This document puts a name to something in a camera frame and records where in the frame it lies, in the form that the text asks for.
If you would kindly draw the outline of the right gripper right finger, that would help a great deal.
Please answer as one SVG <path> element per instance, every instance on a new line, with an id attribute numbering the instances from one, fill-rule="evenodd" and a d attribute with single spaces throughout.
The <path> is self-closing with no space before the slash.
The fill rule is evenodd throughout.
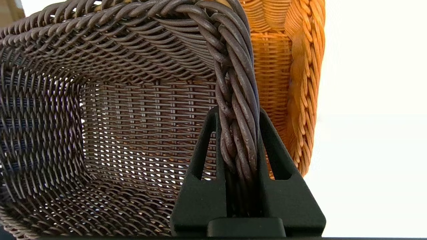
<path id="1" fill-rule="evenodd" d="M 281 219 L 287 237 L 321 237 L 326 217 L 263 109 L 258 165 L 262 215 Z"/>

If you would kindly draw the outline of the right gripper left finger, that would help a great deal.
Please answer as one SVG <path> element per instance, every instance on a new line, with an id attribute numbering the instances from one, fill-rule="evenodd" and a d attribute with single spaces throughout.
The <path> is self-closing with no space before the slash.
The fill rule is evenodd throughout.
<path id="1" fill-rule="evenodd" d="M 212 132 L 220 138 L 218 107 L 212 108 L 206 115 L 180 187 L 170 217 L 170 229 L 174 237 L 207 237 L 209 222 L 227 217 L 225 163 L 219 146 L 216 146 L 216 178 L 210 181 L 202 179 Z"/>

